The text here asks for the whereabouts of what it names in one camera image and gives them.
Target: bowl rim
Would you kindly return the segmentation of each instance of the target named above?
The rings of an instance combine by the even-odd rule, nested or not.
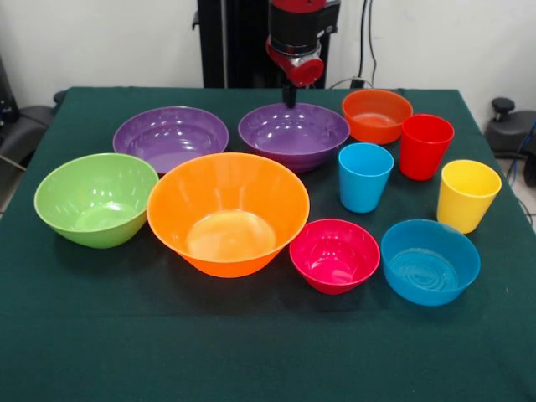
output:
[[[43,214],[41,213],[41,211],[39,210],[39,206],[38,206],[38,196],[39,196],[39,193],[42,191],[42,187],[44,186],[44,183],[50,178],[52,177],[52,175],[54,175],[55,173],[57,173],[60,169],[63,169],[63,168],[66,168],[68,167],[69,165],[71,164],[74,164],[74,163],[77,163],[81,160],[84,160],[84,159],[93,159],[93,158],[100,158],[100,157],[123,157],[123,158],[126,158],[126,159],[132,159],[132,160],[135,160],[136,162],[139,162],[141,165],[144,165],[146,168],[149,168],[149,170],[151,171],[151,173],[153,173],[153,176],[155,178],[155,183],[153,185],[153,187],[158,183],[158,173],[157,171],[154,169],[154,167],[151,166],[150,163],[144,161],[143,159],[139,158],[139,157],[134,157],[132,155],[128,155],[128,154],[125,154],[125,153],[114,153],[114,152],[102,152],[102,153],[93,153],[93,154],[90,154],[90,155],[84,155],[83,157],[77,157],[75,159],[71,159],[70,161],[66,162],[66,163],[63,163],[61,165],[59,165],[58,167],[56,167],[53,171],[51,171],[49,174],[47,174],[42,180],[41,182],[39,183],[38,187],[35,189],[35,193],[33,194],[33,209],[35,210],[35,213],[39,216],[39,218],[45,222],[48,226],[50,226],[51,228],[53,229],[56,229],[56,230],[60,230],[62,232],[66,232],[66,233],[74,233],[74,234],[82,234],[82,233],[99,233],[99,232],[104,232],[104,231],[107,231],[107,230],[110,230],[110,229],[115,229],[115,228],[118,228],[124,224],[127,224],[128,222],[131,222],[135,219],[138,219],[140,216],[144,215],[147,211],[147,204],[148,204],[148,198],[147,198],[147,203],[146,203],[146,207],[139,213],[137,213],[136,215],[130,217],[129,219],[126,219],[125,221],[123,222],[120,222],[118,224],[113,224],[113,225],[110,225],[110,226],[106,226],[105,228],[100,228],[100,229],[91,229],[91,230],[77,230],[77,229],[70,229],[70,228],[64,228],[64,227],[61,227],[57,224],[53,224],[51,223],[48,219],[46,219]]]
[[[404,121],[406,121],[406,119],[409,119],[410,117],[412,117],[414,115],[414,108],[413,108],[413,105],[411,105],[411,102],[409,100],[407,100],[405,97],[403,97],[401,94],[397,94],[396,92],[394,92],[393,90],[381,90],[381,89],[378,89],[378,88],[363,88],[361,90],[355,90],[353,92],[350,92],[349,94],[347,94],[346,96],[344,96],[344,99],[343,99],[343,102],[341,104],[341,107],[343,109],[343,114],[346,116],[348,115],[347,118],[350,118],[349,117],[349,113],[347,112],[347,108],[346,108],[346,104],[354,97],[354,96],[357,96],[358,94],[362,94],[363,92],[383,92],[383,93],[387,93],[389,94],[389,96],[393,96],[394,98],[397,98],[399,99],[400,101],[403,101],[403,103],[405,103],[407,106],[410,107],[410,115],[407,116],[405,119],[403,119],[402,121],[396,123],[396,124],[393,124],[392,126],[381,126],[381,127],[377,127],[377,126],[372,126],[368,123],[363,123],[363,122],[359,122],[359,124],[362,124],[363,126],[366,126],[366,127],[373,127],[374,129],[377,129],[377,130],[383,130],[383,131],[387,131],[389,129],[392,129],[394,127],[402,127],[402,125],[404,124]],[[398,138],[400,137],[400,135],[398,135],[392,142],[395,142],[396,140],[398,140]]]
[[[379,249],[379,245],[378,245],[378,241],[374,238],[374,236],[372,236],[370,234],[370,232],[368,232],[363,226],[359,226],[358,224],[355,224],[354,222],[350,222],[350,221],[347,221],[347,220],[344,220],[344,219],[333,219],[333,218],[325,218],[325,219],[317,219],[317,220],[313,220],[311,222],[309,222],[308,224],[306,224],[303,229],[300,231],[303,232],[303,230],[309,226],[309,225],[312,225],[312,224],[318,224],[318,223],[322,223],[322,222],[343,222],[345,224],[349,224],[357,229],[359,229],[360,231],[362,231],[365,236],[367,238],[369,238],[370,240],[373,241],[373,244],[374,244],[374,249],[376,251],[376,255],[377,255],[377,261],[375,262],[375,267],[371,270],[370,273],[368,273],[366,276],[363,276],[361,278],[359,278],[358,280],[356,281],[351,281],[351,282],[346,282],[346,283],[332,283],[332,282],[325,282],[325,281],[320,281],[318,280],[317,278],[314,278],[310,275],[308,275],[302,268],[299,267],[299,265],[296,263],[296,261],[294,260],[294,247],[293,246],[295,243],[294,243],[294,240],[291,242],[291,245],[290,245],[290,249],[289,249],[289,254],[291,256],[291,261],[292,261],[292,264],[294,265],[294,267],[296,268],[296,270],[302,274],[303,276],[305,276],[307,279],[310,279],[316,283],[319,283],[319,284],[323,284],[323,285],[328,285],[328,286],[335,286],[335,287],[344,287],[344,286],[352,286],[352,285],[359,285],[360,283],[363,283],[365,282],[368,278],[370,278],[374,272],[376,272],[378,270],[378,267],[379,267],[379,263],[381,261],[381,251]]]
[[[474,254],[477,257],[477,269],[475,271],[475,275],[464,286],[458,286],[458,287],[456,287],[456,289],[451,289],[449,291],[443,291],[443,290],[437,290],[437,289],[425,289],[423,287],[418,287],[418,286],[413,286],[413,287],[418,288],[418,289],[420,289],[422,291],[427,291],[427,292],[430,292],[430,293],[437,293],[437,294],[441,294],[441,293],[446,294],[446,293],[451,293],[453,291],[464,291],[465,289],[467,289],[480,275],[480,270],[481,270],[481,267],[482,267],[482,259],[480,257],[480,253],[478,252],[478,248],[473,244],[473,242],[470,241],[469,238],[467,236],[465,236],[462,232],[460,232],[457,229],[454,229],[453,227],[449,226],[448,224],[443,224],[441,222],[437,222],[437,221],[431,220],[431,219],[406,219],[406,220],[402,220],[400,222],[397,222],[396,224],[394,224],[393,226],[391,226],[390,228],[388,228],[385,231],[384,235],[382,236],[382,240],[381,240],[381,250],[384,249],[385,236],[387,236],[387,234],[392,229],[394,229],[394,228],[396,228],[398,226],[404,226],[405,224],[418,223],[418,222],[427,224],[429,226],[439,226],[444,231],[450,232],[451,234],[454,234],[454,235],[457,235],[458,237],[460,237],[461,241],[464,241],[466,244],[468,244],[469,248],[472,251],[474,251]],[[383,252],[382,252],[382,259],[384,260],[384,270],[390,270],[391,271],[390,264],[384,258],[384,253]]]
[[[205,114],[208,114],[208,115],[211,115],[212,117],[214,117],[220,124],[221,126],[224,128],[224,131],[225,131],[225,139],[224,139],[224,146],[222,147],[222,149],[220,151],[217,151],[217,152],[213,152],[213,153],[221,153],[223,151],[225,151],[225,149],[227,148],[227,146],[229,145],[229,128],[227,127],[227,125],[224,123],[223,120],[221,120],[218,116],[216,116],[214,113],[210,112],[210,111],[206,111],[205,109],[201,109],[199,107],[192,107],[192,106],[181,106],[181,105],[175,105],[175,106],[161,106],[161,107],[155,107],[153,109],[149,109],[149,110],[146,110],[146,111],[142,111],[134,116],[131,116],[129,117],[128,119],[126,119],[124,122],[121,123],[121,125],[117,128],[116,132],[114,133],[114,136],[113,138],[111,139],[111,145],[112,147],[114,148],[114,152],[115,153],[122,153],[124,155],[130,155],[132,157],[134,157],[135,155],[131,155],[130,153],[125,153],[125,152],[122,152],[122,151],[118,151],[118,146],[116,145],[116,139],[117,139],[117,136],[119,134],[119,132],[121,131],[121,129],[123,128],[124,125],[130,123],[131,121],[133,120],[136,120],[137,118],[143,116],[143,115],[146,115],[148,113],[152,113],[154,111],[163,111],[165,109],[172,109],[172,110],[191,110],[191,111],[201,111]]]
[[[270,154],[270,155],[277,155],[277,156],[281,156],[281,157],[314,157],[315,155],[319,155],[319,154],[322,154],[322,153],[325,153],[325,152],[330,152],[330,151],[333,151],[334,149],[337,149],[338,147],[340,147],[341,145],[343,145],[347,139],[350,137],[350,132],[351,132],[351,128],[350,128],[350,124],[348,123],[348,121],[341,115],[339,115],[336,111],[333,111],[331,109],[328,109],[327,107],[324,107],[324,106],[319,106],[319,105],[313,105],[312,103],[305,103],[305,102],[298,102],[296,105],[301,105],[301,106],[312,106],[314,108],[318,108],[318,109],[323,109],[327,112],[329,112],[329,114],[332,114],[332,115],[335,115],[335,117],[339,118],[341,121],[344,122],[344,124],[346,125],[346,128],[347,128],[347,134],[344,136],[343,140],[338,142],[336,145],[334,146],[331,146],[331,147],[328,147],[328,148],[325,148],[325,149],[322,149],[321,151],[315,151],[315,152],[301,152],[301,153],[287,153],[287,152],[273,152],[273,151],[266,151],[265,149],[262,149],[262,148],[259,148],[259,147],[256,147],[255,145],[253,145],[251,142],[247,141],[245,138],[244,138],[244,135],[242,133],[242,123],[244,122],[245,118],[248,117],[249,115],[259,111],[260,109],[265,109],[267,107],[271,107],[271,106],[281,106],[281,105],[285,105],[284,103],[282,102],[279,102],[279,103],[271,103],[269,105],[263,105],[263,106],[259,106],[257,108],[255,108],[254,110],[252,111],[249,111],[248,113],[246,113],[244,116],[242,116],[242,118],[240,119],[239,123],[238,123],[238,135],[240,137],[240,139],[249,147],[253,148],[253,149],[257,149],[265,154]]]
[[[233,157],[233,156],[236,156],[236,155],[240,155],[240,157],[249,157],[251,159],[260,159],[260,160],[262,160],[264,162],[273,164],[274,166],[277,166],[278,168],[287,171],[291,175],[292,180],[294,180],[295,183],[297,183],[299,185],[300,189],[302,190],[302,193],[305,195],[305,198],[307,200],[307,208],[306,208],[306,211],[304,213],[303,221],[300,223],[299,228],[295,231],[295,233],[293,233],[286,241],[281,242],[279,245],[271,248],[269,251],[267,251],[267,252],[265,252],[263,254],[255,255],[255,256],[252,256],[252,257],[250,257],[248,259],[225,260],[225,261],[222,261],[222,260],[207,260],[207,259],[199,258],[199,257],[197,257],[195,255],[191,255],[187,251],[179,250],[178,247],[176,247],[174,245],[171,245],[166,240],[164,240],[160,236],[160,234],[157,233],[157,231],[153,227],[152,219],[151,219],[151,210],[149,208],[149,206],[152,204],[153,197],[155,197],[154,194],[155,194],[156,188],[158,186],[160,186],[161,183],[165,183],[167,180],[170,180],[170,177],[173,175],[173,172],[175,170],[184,168],[184,166],[187,166],[190,163],[198,163],[200,159],[209,159],[209,158],[218,158],[218,157]],[[189,259],[192,259],[192,260],[198,260],[198,261],[203,261],[203,262],[214,263],[214,264],[236,264],[236,263],[241,263],[241,262],[245,262],[245,261],[258,260],[260,258],[267,257],[268,255],[274,254],[274,253],[282,250],[285,246],[287,246],[289,243],[291,243],[301,233],[303,227],[306,225],[307,220],[309,219],[309,213],[310,212],[311,212],[311,199],[309,197],[309,192],[307,192],[307,188],[305,187],[305,184],[303,184],[303,182],[300,180],[300,178],[291,169],[289,169],[288,167],[282,165],[281,163],[278,163],[278,162],[276,162],[276,161],[274,161],[272,159],[269,159],[268,157],[262,157],[261,155],[255,155],[255,154],[252,154],[252,153],[245,153],[245,152],[212,153],[212,154],[209,154],[209,155],[204,155],[202,157],[196,157],[194,159],[191,159],[189,161],[181,163],[180,165],[178,165],[178,166],[174,167],[172,170],[170,170],[166,175],[164,175],[163,178],[161,178],[158,181],[158,183],[152,188],[152,191],[149,194],[149,199],[147,200],[147,222],[149,223],[149,227],[151,228],[151,231],[154,233],[154,235],[162,243],[164,243],[169,249],[171,249],[171,250],[175,251],[176,253],[180,254],[182,257],[186,257],[186,258],[189,258]]]

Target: yellow cup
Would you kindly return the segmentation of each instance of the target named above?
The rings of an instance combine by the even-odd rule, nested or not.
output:
[[[484,217],[503,182],[489,166],[458,160],[441,170],[437,220],[462,233],[472,232]]]

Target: black knob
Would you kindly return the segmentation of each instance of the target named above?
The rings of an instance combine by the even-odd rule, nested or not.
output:
[[[500,115],[506,115],[516,107],[513,100],[508,98],[495,98],[492,100],[493,110]]]

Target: plastic bowl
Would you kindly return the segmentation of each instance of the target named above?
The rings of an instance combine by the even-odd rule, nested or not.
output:
[[[380,257],[378,243],[362,227],[321,219],[307,224],[291,242],[291,259],[309,285],[338,295],[366,281]]]
[[[105,249],[129,240],[145,224],[155,170],[128,155],[102,153],[56,168],[38,186],[37,215],[80,245]]]
[[[404,299],[422,306],[452,302],[480,271],[473,243],[432,220],[396,224],[385,233],[381,249],[389,285]]]
[[[343,114],[353,138],[388,144],[402,134],[402,123],[413,114],[413,106],[388,90],[358,90],[344,98]]]
[[[174,168],[149,197],[152,231],[198,270],[252,274],[303,228],[309,196],[300,179],[265,157],[219,153]]]
[[[114,151],[139,157],[163,175],[195,157],[223,152],[229,131],[215,115],[187,106],[144,111],[125,121],[113,139]]]
[[[325,163],[347,140],[350,126],[324,107],[298,103],[288,109],[281,103],[245,115],[238,132],[254,153],[299,173]]]

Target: table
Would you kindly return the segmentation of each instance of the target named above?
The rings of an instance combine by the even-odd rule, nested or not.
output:
[[[498,170],[455,90],[405,90],[415,112],[456,128],[444,162]],[[299,101],[341,111],[347,90]],[[229,150],[244,151],[239,119],[278,90],[73,88],[0,221],[0,399],[5,401],[403,401],[536,399],[534,233],[503,181],[478,230],[476,282],[444,307],[413,305],[380,270],[355,291],[325,296],[287,249],[264,270],[222,280],[197,272],[145,226],[109,250],[70,243],[39,221],[33,195],[75,157],[112,152],[116,128],[141,111],[202,107],[221,117]],[[399,155],[399,142],[387,148]],[[403,219],[433,219],[438,175],[393,170],[371,214],[338,202],[335,158],[300,175],[310,219],[347,219],[380,240]]]

